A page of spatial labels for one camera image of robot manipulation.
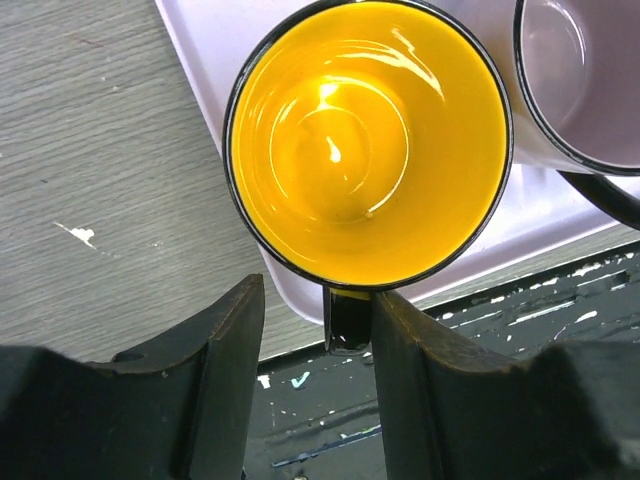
scratched black surface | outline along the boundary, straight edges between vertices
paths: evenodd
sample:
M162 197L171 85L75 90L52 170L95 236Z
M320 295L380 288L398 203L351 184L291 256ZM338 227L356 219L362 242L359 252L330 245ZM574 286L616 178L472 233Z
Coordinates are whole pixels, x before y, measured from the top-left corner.
M640 242L428 313L519 359L554 340L640 342ZM245 459L248 480L387 478L369 353L332 357L314 346L262 364L259 374Z

white mug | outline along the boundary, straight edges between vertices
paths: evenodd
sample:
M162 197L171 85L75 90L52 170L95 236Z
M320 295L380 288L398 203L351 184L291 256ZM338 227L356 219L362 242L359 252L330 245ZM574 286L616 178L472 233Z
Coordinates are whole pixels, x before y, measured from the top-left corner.
M640 229L640 201L603 175L640 175L640 0L434 0L487 49L522 155Z

yellow mug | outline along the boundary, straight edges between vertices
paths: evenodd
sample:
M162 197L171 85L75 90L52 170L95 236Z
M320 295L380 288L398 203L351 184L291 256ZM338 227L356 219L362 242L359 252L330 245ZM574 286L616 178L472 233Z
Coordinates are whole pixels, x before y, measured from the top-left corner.
M415 0L321 0L278 25L233 86L223 158L258 242L325 286L327 346L360 350L370 292L457 258L513 151L489 55Z

white tray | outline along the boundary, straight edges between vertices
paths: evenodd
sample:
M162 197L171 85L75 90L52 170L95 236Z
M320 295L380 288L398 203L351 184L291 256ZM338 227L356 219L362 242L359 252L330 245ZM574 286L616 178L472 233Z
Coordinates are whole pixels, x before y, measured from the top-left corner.
M438 0L445 10L459 0ZM156 0L189 83L221 151L224 110L240 67L255 45L309 0ZM520 152L516 146L515 159ZM640 194L640 178L618 178ZM615 222L553 170L514 165L493 219L469 250L443 271L400 290L419 302L448 288L613 226ZM278 292L300 316L322 323L322 288L287 270L267 252Z

gray wooden surface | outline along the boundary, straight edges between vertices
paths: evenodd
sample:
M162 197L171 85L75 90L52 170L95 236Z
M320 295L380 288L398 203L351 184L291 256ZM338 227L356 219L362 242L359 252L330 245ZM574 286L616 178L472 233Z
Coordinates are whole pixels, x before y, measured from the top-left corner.
M1 343L106 360L266 274L153 1L4 0L0 46ZM428 303L639 238L617 227ZM262 358L321 340L269 278L267 305Z

